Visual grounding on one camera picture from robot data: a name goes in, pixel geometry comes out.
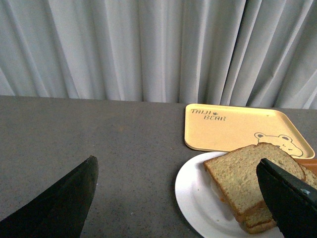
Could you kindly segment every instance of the white curtain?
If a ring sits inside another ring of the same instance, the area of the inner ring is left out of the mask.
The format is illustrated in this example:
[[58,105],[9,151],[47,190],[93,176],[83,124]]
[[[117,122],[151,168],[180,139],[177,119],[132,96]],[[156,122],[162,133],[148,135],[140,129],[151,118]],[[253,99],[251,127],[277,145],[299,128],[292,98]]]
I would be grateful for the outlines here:
[[317,0],[0,0],[0,95],[317,109]]

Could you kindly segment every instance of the table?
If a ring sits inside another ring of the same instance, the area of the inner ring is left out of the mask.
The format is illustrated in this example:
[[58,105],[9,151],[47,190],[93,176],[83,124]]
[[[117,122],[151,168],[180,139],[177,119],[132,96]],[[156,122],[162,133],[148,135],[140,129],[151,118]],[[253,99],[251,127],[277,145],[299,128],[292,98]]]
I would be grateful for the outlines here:
[[[0,220],[94,155],[81,237],[201,237],[178,208],[185,104],[0,96]],[[317,110],[278,109],[317,151]]]

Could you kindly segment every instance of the bear face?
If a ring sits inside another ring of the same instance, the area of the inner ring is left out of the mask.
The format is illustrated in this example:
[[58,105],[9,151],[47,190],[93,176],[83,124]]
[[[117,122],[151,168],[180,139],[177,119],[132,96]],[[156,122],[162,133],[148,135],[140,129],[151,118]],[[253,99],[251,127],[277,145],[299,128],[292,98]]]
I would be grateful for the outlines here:
[[263,133],[257,132],[254,136],[258,139],[258,143],[266,142],[271,143],[281,150],[285,151],[289,155],[301,157],[303,155],[303,151],[298,148],[294,143],[291,137],[287,135],[265,135]]

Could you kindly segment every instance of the whole wheat bread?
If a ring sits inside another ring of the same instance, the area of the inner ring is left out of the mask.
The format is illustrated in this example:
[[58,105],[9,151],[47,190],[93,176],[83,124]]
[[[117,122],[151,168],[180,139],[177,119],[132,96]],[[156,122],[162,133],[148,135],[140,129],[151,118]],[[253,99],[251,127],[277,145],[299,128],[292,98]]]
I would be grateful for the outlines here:
[[[313,188],[317,189],[317,175],[305,166],[300,165],[306,175],[306,183]],[[267,207],[260,208],[250,216],[246,217],[245,230],[248,233],[256,234],[264,232],[276,226],[272,214]]]
[[303,169],[291,156],[269,143],[249,145],[204,161],[205,169],[223,193],[238,222],[265,207],[256,174],[262,158],[271,160],[301,180],[306,179]]

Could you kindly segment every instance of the white plate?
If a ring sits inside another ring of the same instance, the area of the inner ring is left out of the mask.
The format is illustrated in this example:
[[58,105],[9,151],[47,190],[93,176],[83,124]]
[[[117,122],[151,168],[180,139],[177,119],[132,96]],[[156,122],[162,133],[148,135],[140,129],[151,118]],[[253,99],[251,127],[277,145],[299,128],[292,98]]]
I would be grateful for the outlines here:
[[277,227],[251,235],[241,229],[227,204],[211,188],[203,161],[225,154],[209,152],[187,161],[178,172],[175,195],[178,206],[190,225],[205,238],[283,238]]

